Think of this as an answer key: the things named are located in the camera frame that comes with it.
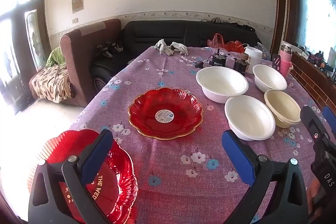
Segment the right hand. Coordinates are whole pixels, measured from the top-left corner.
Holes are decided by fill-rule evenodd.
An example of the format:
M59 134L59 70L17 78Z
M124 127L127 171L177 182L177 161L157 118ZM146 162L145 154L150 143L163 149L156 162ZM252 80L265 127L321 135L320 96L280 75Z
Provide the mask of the right hand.
M315 210L314 215L312 215L313 211L313 198L318 194L319 190L321 189L321 184L317 178L314 178L311 182L310 186L306 190L307 196L307 205L308 205L308 213L311 219L315 219L321 215L323 212L323 207L319 207Z

